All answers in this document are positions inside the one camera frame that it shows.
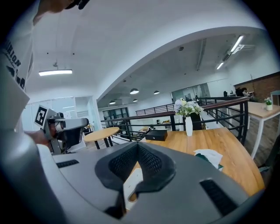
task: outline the brick wall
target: brick wall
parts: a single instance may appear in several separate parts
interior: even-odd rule
[[[254,96],[258,99],[258,102],[264,102],[265,98],[270,97],[272,91],[280,90],[280,72],[240,83],[234,87],[235,89],[238,87],[247,88],[248,92],[254,91]],[[277,104],[277,96],[273,96],[273,104]]]

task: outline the black metal railing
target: black metal railing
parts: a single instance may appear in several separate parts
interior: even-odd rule
[[[244,144],[246,134],[247,134],[247,125],[248,125],[248,97],[236,97],[233,99],[233,97],[222,97],[222,98],[198,98],[199,104],[204,108],[204,111],[208,113],[215,113],[215,116],[213,117],[214,119],[209,119],[209,120],[201,120],[201,121],[193,121],[193,124],[204,124],[204,123],[210,123],[210,122],[221,122],[221,121],[226,121],[227,123],[230,124],[230,127],[227,127],[229,130],[237,130],[237,139]],[[216,103],[208,102],[205,103],[206,101],[213,100]],[[239,105],[240,110],[234,109],[234,108],[229,108],[230,106],[234,105]],[[225,116],[220,116],[219,112],[221,108],[229,108],[235,112],[238,112],[238,114],[235,115],[228,115],[225,112],[223,114],[226,114]],[[169,116],[170,117],[170,123],[163,123],[163,124],[130,124],[131,120],[136,120],[136,119],[146,119],[146,118],[155,118],[155,117],[165,117]],[[185,129],[185,119],[183,119],[183,123],[175,123],[175,112],[174,111],[167,111],[167,112],[161,112],[161,113],[152,113],[152,114],[147,114],[147,115],[139,115],[139,116],[133,116],[133,117],[126,117],[126,118],[119,118],[119,119],[111,119],[111,120],[103,120],[103,122],[108,122],[108,121],[114,121],[116,124],[112,125],[104,125],[102,124],[103,128],[108,128],[108,127],[119,127],[120,130],[118,133],[115,134],[114,137],[123,139],[125,141],[132,141],[136,140],[139,141],[145,137],[145,132],[142,131],[133,131],[132,126],[145,126],[145,127],[157,127],[157,126],[171,126],[172,131],[176,131],[176,126],[178,125],[183,125]],[[230,122],[228,122],[229,119],[233,119],[234,121],[238,122],[238,125],[233,125]]]
[[[137,116],[141,116],[141,115],[163,113],[163,112],[169,112],[169,111],[174,111],[174,104],[167,104],[167,105],[152,107],[152,108],[148,108],[148,109],[144,109],[144,110],[137,110],[135,112],[136,112]]]

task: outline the railing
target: railing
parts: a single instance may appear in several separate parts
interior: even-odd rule
[[[230,131],[236,130],[238,132],[237,139],[244,145],[248,126],[249,97],[207,97],[197,99],[199,100],[199,105],[204,108],[204,111],[207,111],[207,114],[210,114],[214,118],[212,121],[219,122],[225,127],[227,127],[225,123],[228,124],[227,128]],[[234,105],[239,105],[239,110],[231,108]],[[229,114],[219,110],[221,108],[226,109]],[[231,115],[230,111],[234,111],[237,114]],[[235,126],[232,122],[228,122],[227,119],[234,120],[239,125]]]
[[[147,114],[155,114],[155,113],[163,113],[163,112],[169,112],[169,111],[174,111],[174,104],[167,104],[167,105],[162,105],[158,107],[152,107],[144,110],[137,110],[136,115],[147,115]]]
[[[209,120],[202,120],[202,121],[193,121],[193,124],[204,124],[204,123],[210,123],[210,122],[220,122],[220,121],[226,121],[229,119],[234,119],[239,122],[239,125],[234,126],[231,124],[231,128],[228,128],[229,130],[237,130],[238,135],[237,139],[244,144],[246,134],[247,134],[247,125],[248,125],[248,97],[221,97],[221,98],[198,98],[199,104],[202,105],[204,108],[204,111],[206,112],[212,112],[213,110],[219,111],[221,108],[229,108],[230,106],[234,105],[240,105],[240,111],[232,109],[235,112],[239,112],[239,114],[236,115],[227,115],[225,117],[219,116],[218,113],[216,113],[216,117],[214,119]],[[111,120],[103,120],[101,122],[108,122],[108,121],[117,121],[122,122],[122,124],[113,124],[106,126],[102,124],[103,126],[107,127],[120,127],[119,133],[116,133],[114,137],[125,140],[125,141],[132,141],[133,139],[136,139],[137,141],[143,139],[145,137],[145,132],[141,131],[133,131],[131,130],[132,126],[171,126],[172,131],[176,131],[176,126],[183,125],[185,130],[185,119],[183,119],[183,123],[175,123],[174,119],[175,112],[174,111],[167,111],[167,112],[160,112],[160,113],[151,113],[146,115],[139,115],[139,116],[133,116],[133,117],[127,117],[127,118],[119,118],[119,119],[111,119]],[[136,119],[146,119],[146,118],[155,118],[155,117],[170,117],[170,124],[129,124],[129,121],[136,120]],[[138,133],[138,136],[133,136],[132,133]]]

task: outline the white paper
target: white paper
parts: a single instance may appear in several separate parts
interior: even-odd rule
[[[198,149],[198,150],[195,150],[194,152],[195,152],[195,155],[202,154],[203,156],[205,156],[209,160],[209,162],[214,167],[216,167],[216,169],[218,169],[218,165],[223,157],[223,155],[221,155],[220,153],[218,153],[212,149]]]

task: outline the ceiling light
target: ceiling light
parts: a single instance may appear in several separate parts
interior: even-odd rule
[[[139,93],[138,89],[133,88],[132,90],[130,90],[130,94],[136,94]]]
[[[64,69],[64,70],[52,70],[52,71],[39,72],[40,76],[45,76],[45,75],[62,75],[62,74],[72,74],[72,70]]]
[[[224,62],[222,62],[222,63],[218,66],[217,70],[218,70],[219,68],[221,68],[223,64],[224,64]]]
[[[74,106],[71,106],[71,107],[74,107]],[[65,109],[65,108],[71,108],[71,107],[62,107],[62,109]]]
[[[241,40],[243,39],[244,36],[238,37],[236,43],[234,44],[233,48],[231,49],[231,52],[235,51],[235,48],[237,48],[238,44],[240,44]]]

